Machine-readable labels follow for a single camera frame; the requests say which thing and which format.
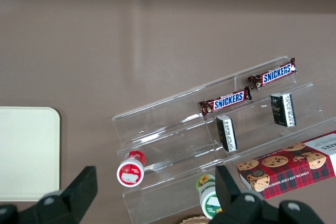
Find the chocolate chip cookie box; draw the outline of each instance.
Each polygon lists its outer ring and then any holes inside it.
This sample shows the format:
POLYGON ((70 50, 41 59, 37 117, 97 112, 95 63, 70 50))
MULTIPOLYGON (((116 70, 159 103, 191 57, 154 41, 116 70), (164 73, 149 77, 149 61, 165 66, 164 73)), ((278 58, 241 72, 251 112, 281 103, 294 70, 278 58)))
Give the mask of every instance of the chocolate chip cookie box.
POLYGON ((265 199, 335 176, 336 131, 237 165, 244 185, 265 199))

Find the black and white package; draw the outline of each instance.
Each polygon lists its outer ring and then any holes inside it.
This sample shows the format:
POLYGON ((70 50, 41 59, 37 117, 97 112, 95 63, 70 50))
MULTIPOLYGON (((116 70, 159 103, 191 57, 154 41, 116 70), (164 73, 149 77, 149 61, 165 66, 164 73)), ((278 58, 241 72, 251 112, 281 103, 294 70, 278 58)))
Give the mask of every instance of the black and white package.
POLYGON ((285 127, 296 126, 292 94, 276 93, 270 97, 274 122, 285 127))
POLYGON ((232 119, 227 115, 217 116, 217 129, 224 149, 227 152, 238 150, 232 119))

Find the round jar lid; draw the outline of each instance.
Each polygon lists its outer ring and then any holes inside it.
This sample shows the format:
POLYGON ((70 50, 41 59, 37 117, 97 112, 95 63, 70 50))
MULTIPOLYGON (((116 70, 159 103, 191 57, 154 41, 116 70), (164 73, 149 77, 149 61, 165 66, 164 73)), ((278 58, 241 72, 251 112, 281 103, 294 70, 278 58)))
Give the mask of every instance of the round jar lid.
POLYGON ((144 167, 139 160, 126 159, 118 167, 117 179, 125 187, 135 187, 143 180, 144 172, 144 167))

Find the clear acrylic display stand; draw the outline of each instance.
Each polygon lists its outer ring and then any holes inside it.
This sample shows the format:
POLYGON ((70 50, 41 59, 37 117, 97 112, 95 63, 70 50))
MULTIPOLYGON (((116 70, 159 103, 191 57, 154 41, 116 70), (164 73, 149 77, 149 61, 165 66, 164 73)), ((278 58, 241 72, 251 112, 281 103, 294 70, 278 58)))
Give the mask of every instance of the clear acrylic display stand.
POLYGON ((297 87, 296 74, 279 79, 260 90, 251 90, 252 100, 233 105, 208 118, 198 102, 225 96, 248 86, 247 77, 262 74, 290 61, 287 56, 209 83, 184 94, 113 118, 122 161, 130 150, 147 158, 145 177, 123 196, 134 224, 151 223, 199 206, 197 179, 215 173, 216 165, 236 162, 283 136, 324 120, 312 83, 297 87), (274 123, 270 94, 291 92, 297 126, 274 123), (233 119, 238 151, 227 153, 219 142, 215 116, 233 119))

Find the cookie image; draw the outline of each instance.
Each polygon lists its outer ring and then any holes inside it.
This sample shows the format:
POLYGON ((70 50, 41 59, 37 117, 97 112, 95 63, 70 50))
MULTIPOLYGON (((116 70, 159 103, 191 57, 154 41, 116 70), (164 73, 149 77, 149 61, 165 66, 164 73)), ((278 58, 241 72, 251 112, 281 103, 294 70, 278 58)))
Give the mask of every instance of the cookie image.
POLYGON ((254 167, 256 167, 259 164, 259 161, 255 160, 255 159, 251 159, 248 160, 246 162, 243 163, 239 163, 237 165, 238 170, 250 170, 254 167))
POLYGON ((262 164, 265 165, 266 167, 279 167, 282 165, 286 165, 288 162, 288 158, 284 156, 271 156, 271 157, 266 157, 263 161, 262 164))
POLYGON ((247 180, 254 191, 263 191, 269 185, 269 176, 263 174, 262 176, 255 177, 252 174, 247 175, 247 180))
POLYGON ((297 143, 297 144, 295 144, 293 146, 284 148, 282 150, 286 151, 286 152, 294 152, 294 151, 298 151, 298 150, 301 150, 301 149, 305 148, 305 146, 306 145, 304 143, 297 143))
POLYGON ((294 161, 294 162, 297 162, 297 161, 302 160, 302 159, 304 159, 304 157, 302 157, 302 156, 295 156, 295 157, 293 158, 293 161, 294 161))
POLYGON ((321 168, 327 160, 326 156, 317 152, 305 152, 302 156, 307 159, 309 168, 312 170, 321 168))

